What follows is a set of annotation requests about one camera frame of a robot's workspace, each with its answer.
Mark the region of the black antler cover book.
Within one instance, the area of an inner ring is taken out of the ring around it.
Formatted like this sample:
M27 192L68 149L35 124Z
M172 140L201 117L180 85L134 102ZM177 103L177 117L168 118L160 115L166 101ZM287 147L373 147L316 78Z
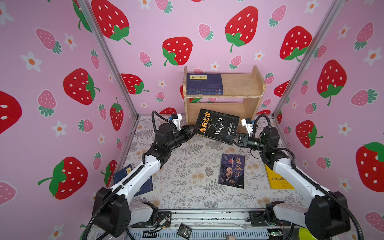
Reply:
M240 117L201 109L195 124L194 135L233 145L229 135L236 135Z

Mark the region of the dark old man book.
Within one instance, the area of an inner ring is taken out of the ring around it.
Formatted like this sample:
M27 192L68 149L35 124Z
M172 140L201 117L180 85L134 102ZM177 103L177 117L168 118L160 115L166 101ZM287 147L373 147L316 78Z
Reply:
M245 156L222 154L219 185L244 189Z

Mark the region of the navy book yellow label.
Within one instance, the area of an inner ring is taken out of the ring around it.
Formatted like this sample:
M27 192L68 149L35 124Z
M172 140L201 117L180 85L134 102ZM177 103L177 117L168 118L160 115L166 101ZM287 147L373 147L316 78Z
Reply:
M187 95L223 95L224 90L187 90Z

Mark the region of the navy book behind left arm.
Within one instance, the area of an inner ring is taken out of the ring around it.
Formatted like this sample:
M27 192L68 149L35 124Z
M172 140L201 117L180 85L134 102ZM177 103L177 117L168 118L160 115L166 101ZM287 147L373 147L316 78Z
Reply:
M142 187L137 191L135 194L135 197L152 192L154 190L153 186L153 178L150 177L143 185Z

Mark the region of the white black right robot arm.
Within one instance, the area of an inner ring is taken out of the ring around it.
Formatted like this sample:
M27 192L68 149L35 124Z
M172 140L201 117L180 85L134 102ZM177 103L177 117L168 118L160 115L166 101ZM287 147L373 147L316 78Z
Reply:
M301 208L283 201L269 203L262 218L269 224L287 221L309 230L318 240L330 239L351 229L347 199L340 192L322 187L294 163L294 154L279 147L280 135L275 127L265 127L258 138L248 134L228 135L227 140L241 148L260 152L264 164L288 181L309 203Z

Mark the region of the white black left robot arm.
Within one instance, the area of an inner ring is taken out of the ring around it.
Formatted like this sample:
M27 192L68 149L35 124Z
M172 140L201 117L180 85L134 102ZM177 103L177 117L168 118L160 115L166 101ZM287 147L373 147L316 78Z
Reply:
M111 188L101 188L97 192L92 217L82 238L88 238L93 225L115 238L122 235L131 225L154 225L158 208L149 202L131 205L131 201L143 184L164 166L172 151L193 136L192 126L176 129L172 124L161 124L155 131L155 140L151 147L142 155L143 161Z

